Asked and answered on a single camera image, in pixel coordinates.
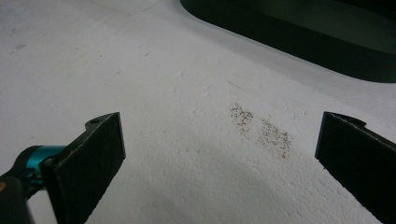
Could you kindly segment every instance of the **dirt mark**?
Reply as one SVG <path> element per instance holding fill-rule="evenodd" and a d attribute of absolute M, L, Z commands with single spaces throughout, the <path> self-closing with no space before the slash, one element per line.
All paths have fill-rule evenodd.
<path fill-rule="evenodd" d="M 250 132 L 250 123 L 253 120 L 253 114 L 250 111 L 244 110 L 239 104 L 232 104 L 230 111 L 233 124 L 243 136 L 249 139 L 248 133 Z"/>
<path fill-rule="evenodd" d="M 253 113 L 239 104 L 230 107 L 233 124 L 243 137 L 268 150 L 279 159 L 290 155 L 291 135 L 276 127 L 267 119 L 254 118 Z"/>
<path fill-rule="evenodd" d="M 291 136 L 266 119 L 262 119 L 262 129 L 258 139 L 262 147 L 267 148 L 278 158 L 286 159 L 290 155 Z"/>

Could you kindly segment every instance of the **black clamp jaw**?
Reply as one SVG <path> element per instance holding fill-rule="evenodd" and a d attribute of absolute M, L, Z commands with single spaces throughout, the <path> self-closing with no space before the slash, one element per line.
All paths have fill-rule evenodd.
<path fill-rule="evenodd" d="M 365 122 L 324 112 L 315 157 L 386 224 L 396 223 L 396 144 Z"/>
<path fill-rule="evenodd" d="M 32 224 L 26 201 L 46 189 L 59 224 L 84 223 L 125 159 L 120 113 L 92 119 L 66 147 L 28 147 L 0 176 L 0 223 Z"/>

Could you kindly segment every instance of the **white plastic surface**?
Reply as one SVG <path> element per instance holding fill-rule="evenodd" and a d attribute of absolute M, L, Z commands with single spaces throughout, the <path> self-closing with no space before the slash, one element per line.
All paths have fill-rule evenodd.
<path fill-rule="evenodd" d="M 0 173 L 120 111 L 127 159 L 88 223 L 379 223 L 314 158 L 323 111 L 395 142 L 396 85 L 337 74 L 177 0 L 0 0 Z M 30 201 L 55 223 L 47 192 Z"/>

